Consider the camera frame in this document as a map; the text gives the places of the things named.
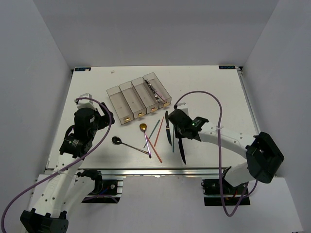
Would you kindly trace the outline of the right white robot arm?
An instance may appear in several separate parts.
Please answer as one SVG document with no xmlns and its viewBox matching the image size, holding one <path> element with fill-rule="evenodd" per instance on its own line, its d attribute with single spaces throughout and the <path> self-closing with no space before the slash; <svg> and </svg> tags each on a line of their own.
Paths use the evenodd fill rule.
<svg viewBox="0 0 311 233">
<path fill-rule="evenodd" d="M 232 193 L 240 184 L 253 180 L 270 183 L 284 161 L 284 155 L 268 133 L 260 132 L 255 136 L 237 133 L 219 128 L 206 118 L 191 119 L 181 109 L 171 112 L 168 120 L 173 124 L 177 138 L 212 143 L 246 160 L 222 173 L 219 187 L 224 193 Z"/>
</svg>

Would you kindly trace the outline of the iridescent blue knife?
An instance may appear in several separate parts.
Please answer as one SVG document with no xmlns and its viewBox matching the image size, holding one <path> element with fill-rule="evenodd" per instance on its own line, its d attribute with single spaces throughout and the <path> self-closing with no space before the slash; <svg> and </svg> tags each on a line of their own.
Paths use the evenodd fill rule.
<svg viewBox="0 0 311 233">
<path fill-rule="evenodd" d="M 183 163 L 186 165 L 187 163 L 186 163 L 186 158 L 185 158 L 185 152 L 184 152 L 182 138 L 178 139 L 178 147 L 179 147 L 181 159 L 182 159 Z"/>
</svg>

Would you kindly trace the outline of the fork with pink handle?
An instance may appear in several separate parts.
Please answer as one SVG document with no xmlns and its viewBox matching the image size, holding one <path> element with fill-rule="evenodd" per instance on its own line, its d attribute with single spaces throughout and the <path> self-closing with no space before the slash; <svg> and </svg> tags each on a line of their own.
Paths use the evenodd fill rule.
<svg viewBox="0 0 311 233">
<path fill-rule="evenodd" d="M 156 92 L 157 92 L 157 94 L 158 94 L 158 96 L 159 96 L 159 98 L 160 98 L 160 101 L 165 101 L 164 96 L 163 96 L 159 91 L 156 90 Z"/>
</svg>

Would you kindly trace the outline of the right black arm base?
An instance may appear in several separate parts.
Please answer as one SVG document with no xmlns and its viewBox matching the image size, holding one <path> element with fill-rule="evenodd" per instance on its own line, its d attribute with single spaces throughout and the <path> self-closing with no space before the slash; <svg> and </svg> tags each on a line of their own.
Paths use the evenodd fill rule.
<svg viewBox="0 0 311 233">
<path fill-rule="evenodd" d="M 220 186 L 218 179 L 204 179 L 201 181 L 205 206 L 222 206 Z M 243 184 L 237 187 L 229 187 L 223 183 L 224 203 L 226 206 L 235 206 L 244 190 Z"/>
</svg>

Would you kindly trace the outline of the fork with dark handle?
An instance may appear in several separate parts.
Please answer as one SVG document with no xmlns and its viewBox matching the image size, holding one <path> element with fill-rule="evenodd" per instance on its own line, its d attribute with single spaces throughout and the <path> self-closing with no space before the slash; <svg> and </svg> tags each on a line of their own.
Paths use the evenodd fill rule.
<svg viewBox="0 0 311 233">
<path fill-rule="evenodd" d="M 151 85 L 151 83 L 150 83 L 148 80 L 146 80 L 146 79 L 144 79 L 144 81 L 146 82 L 148 88 L 151 90 L 151 92 L 152 92 L 152 94 L 154 95 L 155 99 L 156 99 L 158 102 L 160 102 L 160 98 L 159 98 L 159 96 L 158 96 L 156 90 L 154 89 L 154 87 Z"/>
</svg>

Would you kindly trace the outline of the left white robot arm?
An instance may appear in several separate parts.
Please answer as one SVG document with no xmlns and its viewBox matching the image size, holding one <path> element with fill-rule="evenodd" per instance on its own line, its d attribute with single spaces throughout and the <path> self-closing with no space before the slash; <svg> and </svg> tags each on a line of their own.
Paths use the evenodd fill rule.
<svg viewBox="0 0 311 233">
<path fill-rule="evenodd" d="M 29 233 L 65 233 L 69 226 L 69 211 L 88 194 L 98 194 L 103 188 L 101 172 L 78 168 L 93 148 L 98 130 L 114 124 L 113 113 L 104 102 L 99 104 L 103 115 L 92 100 L 78 100 L 74 124 L 65 132 L 59 149 L 57 165 L 47 179 L 47 186 L 31 210 L 23 211 L 20 221 Z"/>
</svg>

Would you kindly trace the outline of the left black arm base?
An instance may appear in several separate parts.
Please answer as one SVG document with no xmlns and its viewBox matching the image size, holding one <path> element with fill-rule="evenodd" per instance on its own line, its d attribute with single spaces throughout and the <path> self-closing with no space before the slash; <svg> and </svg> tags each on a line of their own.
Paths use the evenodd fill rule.
<svg viewBox="0 0 311 233">
<path fill-rule="evenodd" d="M 123 180 L 113 178 L 103 178 L 98 170 L 84 170 L 77 172 L 77 177 L 87 177 L 91 179 L 94 189 L 87 194 L 82 203 L 115 203 L 121 199 Z"/>
</svg>

